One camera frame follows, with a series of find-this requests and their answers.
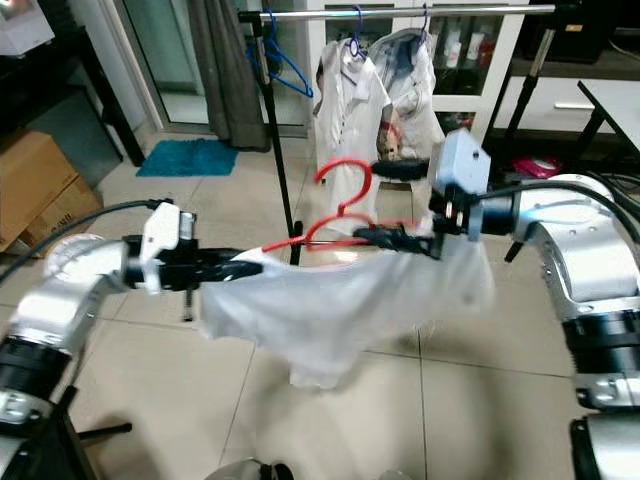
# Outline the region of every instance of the chair leg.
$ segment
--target chair leg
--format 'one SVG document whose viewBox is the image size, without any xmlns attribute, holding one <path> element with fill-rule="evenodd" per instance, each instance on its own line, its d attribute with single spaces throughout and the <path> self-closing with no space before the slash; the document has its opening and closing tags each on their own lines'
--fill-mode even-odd
<svg viewBox="0 0 640 480">
<path fill-rule="evenodd" d="M 98 428 L 96 430 L 88 430 L 86 432 L 79 432 L 78 437 L 80 440 L 90 440 L 99 437 L 106 437 L 109 435 L 117 435 L 119 433 L 128 433 L 133 430 L 133 424 L 126 422 L 121 425 L 115 425 L 113 427 Z"/>
<path fill-rule="evenodd" d="M 273 466 L 278 480 L 294 480 L 293 473 L 284 463 L 276 463 Z"/>
</svg>

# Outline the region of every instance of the red hanger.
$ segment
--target red hanger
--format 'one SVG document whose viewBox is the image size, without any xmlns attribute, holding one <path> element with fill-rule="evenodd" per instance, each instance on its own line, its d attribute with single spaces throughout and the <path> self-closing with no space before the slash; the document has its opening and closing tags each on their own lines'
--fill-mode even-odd
<svg viewBox="0 0 640 480">
<path fill-rule="evenodd" d="M 374 226 L 374 223 L 371 217 L 369 217 L 368 215 L 365 215 L 364 213 L 345 212 L 345 209 L 349 205 L 353 205 L 354 203 L 358 202 L 362 197 L 364 197 L 367 194 L 367 192 L 369 191 L 369 188 L 371 188 L 371 180 L 373 178 L 373 173 L 371 172 L 371 166 L 367 162 L 363 160 L 356 160 L 351 157 L 337 158 L 327 163 L 324 167 L 318 170 L 318 172 L 316 173 L 313 179 L 314 182 L 320 183 L 324 178 L 324 176 L 329 172 L 329 170 L 332 170 L 333 168 L 339 165 L 355 165 L 360 167 L 364 172 L 364 181 L 362 183 L 362 188 L 360 189 L 358 194 L 348 200 L 345 200 L 344 202 L 341 202 L 338 205 L 337 213 L 334 213 L 333 215 L 329 215 L 328 217 L 324 217 L 323 219 L 318 220 L 316 223 L 311 225 L 311 227 L 309 228 L 306 234 L 300 235 L 294 238 L 287 238 L 285 240 L 282 240 L 277 243 L 273 243 L 271 245 L 266 245 L 262 247 L 263 252 L 271 252 L 272 250 L 277 250 L 278 248 L 286 247 L 287 245 L 296 245 L 298 243 L 304 243 L 307 250 L 310 250 L 310 251 L 329 250 L 335 247 L 347 247 L 347 246 L 353 246 L 353 245 L 366 245 L 368 243 L 366 240 L 362 238 L 347 238 L 344 240 L 336 240 L 335 242 L 330 242 L 327 244 L 313 245 L 313 235 L 316 233 L 316 231 L 326 226 L 328 223 L 334 220 L 337 220 L 339 218 L 353 218 L 353 219 L 361 220 L 367 223 L 370 227 Z"/>
</svg>

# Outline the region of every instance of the blue bath mat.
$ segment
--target blue bath mat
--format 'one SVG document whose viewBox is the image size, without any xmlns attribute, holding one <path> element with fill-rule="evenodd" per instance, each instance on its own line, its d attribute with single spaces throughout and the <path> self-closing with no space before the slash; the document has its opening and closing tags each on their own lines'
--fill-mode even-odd
<svg viewBox="0 0 640 480">
<path fill-rule="evenodd" d="M 217 140 L 163 140 L 136 177 L 211 177 L 231 174 L 238 151 Z"/>
</svg>

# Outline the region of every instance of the pink item on shelf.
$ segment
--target pink item on shelf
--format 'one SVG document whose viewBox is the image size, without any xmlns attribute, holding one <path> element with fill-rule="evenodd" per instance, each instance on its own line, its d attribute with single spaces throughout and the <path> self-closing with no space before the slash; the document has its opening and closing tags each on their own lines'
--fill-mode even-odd
<svg viewBox="0 0 640 480">
<path fill-rule="evenodd" d="M 561 164 L 554 157 L 532 157 L 529 155 L 518 157 L 512 162 L 517 173 L 523 173 L 535 178 L 549 178 L 560 173 Z"/>
</svg>

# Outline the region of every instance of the blue hanger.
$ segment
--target blue hanger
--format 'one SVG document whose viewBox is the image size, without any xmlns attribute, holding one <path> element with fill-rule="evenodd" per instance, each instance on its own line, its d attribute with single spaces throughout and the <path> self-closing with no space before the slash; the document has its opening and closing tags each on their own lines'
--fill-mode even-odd
<svg viewBox="0 0 640 480">
<path fill-rule="evenodd" d="M 420 45 L 427 39 L 427 22 L 429 21 L 429 8 L 427 4 L 423 3 L 422 8 L 424 8 L 424 25 L 422 25 L 422 33 L 420 33 Z"/>
<path fill-rule="evenodd" d="M 287 62 L 289 66 L 293 69 L 293 71 L 296 72 L 298 77 L 300 77 L 300 80 L 302 80 L 302 83 L 304 84 L 304 89 L 298 87 L 297 85 L 294 85 L 293 83 L 288 82 L 283 78 L 280 78 L 277 73 L 269 72 L 269 77 L 279 81 L 280 83 L 282 83 L 283 85 L 286 85 L 289 88 L 292 88 L 296 92 L 300 92 L 301 94 L 309 98 L 313 98 L 313 88 L 311 88 L 311 86 L 309 85 L 309 82 L 305 78 L 304 74 L 300 71 L 298 66 L 295 63 L 293 63 L 293 61 L 282 50 L 280 50 L 280 47 L 276 42 L 277 26 L 276 26 L 276 18 L 273 16 L 273 12 L 269 8 L 265 8 L 265 12 L 267 12 L 271 17 L 271 32 L 269 33 L 269 36 L 264 41 L 264 50 L 267 58 L 278 63 L 281 63 L 282 60 Z M 249 60 L 251 60 L 251 63 L 253 63 L 253 65 L 257 67 L 258 62 L 256 61 L 254 55 L 252 55 L 251 47 L 247 47 L 246 54 L 249 57 Z"/>
<path fill-rule="evenodd" d="M 349 51 L 354 57 L 360 56 L 362 58 L 367 58 L 367 56 L 360 48 L 360 42 L 358 41 L 358 35 L 362 31 L 362 10 L 360 10 L 360 7 L 358 5 L 354 5 L 352 8 L 358 11 L 358 26 L 353 32 L 353 35 L 351 35 L 351 41 L 349 42 Z"/>
</svg>

